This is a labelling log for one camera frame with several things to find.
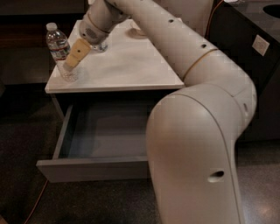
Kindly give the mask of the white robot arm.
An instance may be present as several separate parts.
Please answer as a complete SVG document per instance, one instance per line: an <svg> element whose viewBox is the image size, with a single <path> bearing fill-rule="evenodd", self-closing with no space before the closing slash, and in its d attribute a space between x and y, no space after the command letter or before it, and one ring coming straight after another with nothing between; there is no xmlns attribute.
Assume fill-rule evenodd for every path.
<svg viewBox="0 0 280 224"><path fill-rule="evenodd" d="M184 88L163 98L146 128L162 224L245 224L235 142L256 111L250 77L215 45L153 0L94 0L67 56L72 70L90 46L132 18Z"/></svg>

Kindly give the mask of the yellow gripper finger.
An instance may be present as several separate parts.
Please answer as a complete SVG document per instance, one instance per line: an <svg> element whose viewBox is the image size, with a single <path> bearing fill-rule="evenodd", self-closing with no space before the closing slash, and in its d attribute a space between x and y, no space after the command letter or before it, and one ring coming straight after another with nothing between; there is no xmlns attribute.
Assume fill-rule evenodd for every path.
<svg viewBox="0 0 280 224"><path fill-rule="evenodd" d="M91 45L84 38L78 38L74 42L70 53L67 55L63 67L66 70L73 70L89 54L90 51Z"/></svg>

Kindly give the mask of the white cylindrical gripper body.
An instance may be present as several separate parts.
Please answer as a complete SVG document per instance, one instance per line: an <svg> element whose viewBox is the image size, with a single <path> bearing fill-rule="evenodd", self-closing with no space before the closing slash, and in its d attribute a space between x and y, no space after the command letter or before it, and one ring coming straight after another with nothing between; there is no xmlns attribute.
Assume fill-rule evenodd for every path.
<svg viewBox="0 0 280 224"><path fill-rule="evenodd" d="M80 35L92 46L99 45L110 34L110 19L105 14L88 12L80 22Z"/></svg>

